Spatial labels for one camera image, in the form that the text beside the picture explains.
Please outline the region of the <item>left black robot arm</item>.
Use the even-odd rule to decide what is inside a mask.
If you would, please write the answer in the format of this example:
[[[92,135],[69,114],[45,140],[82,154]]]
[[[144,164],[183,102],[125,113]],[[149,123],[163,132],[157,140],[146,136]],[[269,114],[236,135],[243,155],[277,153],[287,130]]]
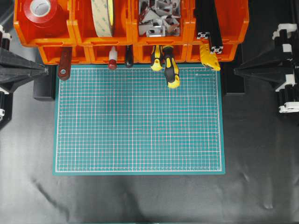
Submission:
[[[12,36],[0,27],[0,127],[12,118],[13,93],[18,87],[49,75],[49,68],[9,50]]]

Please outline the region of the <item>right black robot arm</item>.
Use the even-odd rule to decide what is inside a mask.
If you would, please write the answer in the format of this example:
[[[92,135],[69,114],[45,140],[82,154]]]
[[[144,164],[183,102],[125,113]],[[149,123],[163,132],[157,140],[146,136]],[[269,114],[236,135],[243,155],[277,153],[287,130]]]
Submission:
[[[274,48],[234,69],[241,77],[269,82],[280,113],[299,111],[299,26],[282,23],[273,32]]]

